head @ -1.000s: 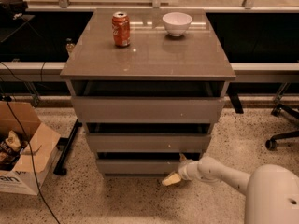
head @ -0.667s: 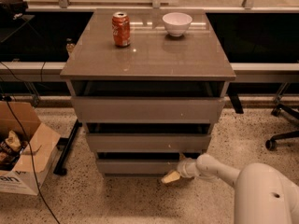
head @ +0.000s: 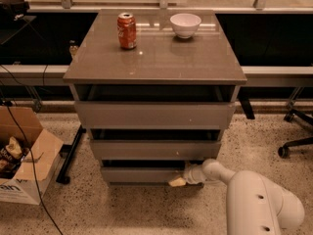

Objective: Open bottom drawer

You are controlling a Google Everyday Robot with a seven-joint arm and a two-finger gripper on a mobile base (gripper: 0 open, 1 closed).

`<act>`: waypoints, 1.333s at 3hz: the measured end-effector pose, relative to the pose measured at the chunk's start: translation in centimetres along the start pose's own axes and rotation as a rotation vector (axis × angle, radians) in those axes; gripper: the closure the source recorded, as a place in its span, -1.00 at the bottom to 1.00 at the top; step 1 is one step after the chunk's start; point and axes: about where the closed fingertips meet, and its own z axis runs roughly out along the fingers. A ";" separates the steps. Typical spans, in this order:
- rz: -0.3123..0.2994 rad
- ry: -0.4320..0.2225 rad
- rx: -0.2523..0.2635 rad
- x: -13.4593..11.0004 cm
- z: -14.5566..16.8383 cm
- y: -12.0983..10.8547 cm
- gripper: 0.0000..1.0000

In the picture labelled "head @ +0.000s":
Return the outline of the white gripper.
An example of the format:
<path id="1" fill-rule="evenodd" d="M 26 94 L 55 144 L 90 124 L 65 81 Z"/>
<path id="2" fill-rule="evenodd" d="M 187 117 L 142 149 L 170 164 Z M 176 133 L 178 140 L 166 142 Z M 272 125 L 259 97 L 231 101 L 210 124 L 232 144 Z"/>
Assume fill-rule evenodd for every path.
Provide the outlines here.
<path id="1" fill-rule="evenodd" d="M 188 184 L 199 184 L 206 181 L 206 176 L 202 171 L 202 167 L 199 164 L 191 164 L 189 161 L 185 161 L 185 170 L 183 177 L 178 176 L 171 179 L 168 184 L 171 187 L 185 186 Z"/>

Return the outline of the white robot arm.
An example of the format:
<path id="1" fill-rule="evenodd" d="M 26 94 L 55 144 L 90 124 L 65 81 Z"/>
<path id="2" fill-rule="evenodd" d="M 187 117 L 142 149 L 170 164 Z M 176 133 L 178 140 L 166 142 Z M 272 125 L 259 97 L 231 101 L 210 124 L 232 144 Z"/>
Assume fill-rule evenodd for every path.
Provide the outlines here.
<path id="1" fill-rule="evenodd" d="M 297 228 L 304 220 L 304 206 L 294 193 L 257 172 L 234 172 L 214 159 L 186 165 L 169 185 L 216 181 L 227 186 L 227 235 L 281 235 L 282 229 Z"/>

